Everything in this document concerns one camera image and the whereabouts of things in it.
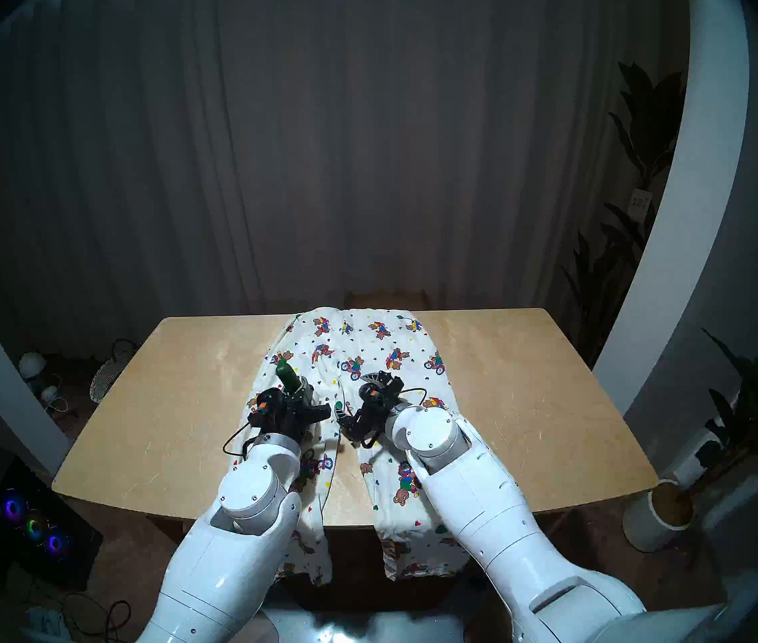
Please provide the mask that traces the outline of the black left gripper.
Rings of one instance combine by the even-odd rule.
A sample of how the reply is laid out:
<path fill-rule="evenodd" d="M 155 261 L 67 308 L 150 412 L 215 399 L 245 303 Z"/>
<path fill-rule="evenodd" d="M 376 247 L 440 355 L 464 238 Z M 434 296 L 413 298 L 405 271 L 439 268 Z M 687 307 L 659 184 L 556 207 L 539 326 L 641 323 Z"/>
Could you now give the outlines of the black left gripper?
<path fill-rule="evenodd" d="M 330 417 L 330 404 L 316 404 L 313 386 L 301 381 L 295 393 L 277 387 L 260 392 L 247 420 L 261 435 L 284 435 L 302 442 L 308 427 Z"/>

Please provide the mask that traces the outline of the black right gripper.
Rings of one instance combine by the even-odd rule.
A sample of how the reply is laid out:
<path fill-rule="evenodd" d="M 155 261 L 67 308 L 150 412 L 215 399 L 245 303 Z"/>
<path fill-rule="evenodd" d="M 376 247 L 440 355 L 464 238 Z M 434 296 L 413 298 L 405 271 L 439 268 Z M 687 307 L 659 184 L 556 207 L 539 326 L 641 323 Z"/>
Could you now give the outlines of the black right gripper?
<path fill-rule="evenodd" d="M 393 416 L 394 409 L 407 401 L 400 396 L 403 386 L 402 379 L 397 375 L 374 372 L 361 375 L 360 380 L 372 385 L 359 388 L 362 406 L 355 413 L 346 401 L 336 401 L 335 421 L 347 441 L 369 449 L 385 431 L 387 420 Z"/>

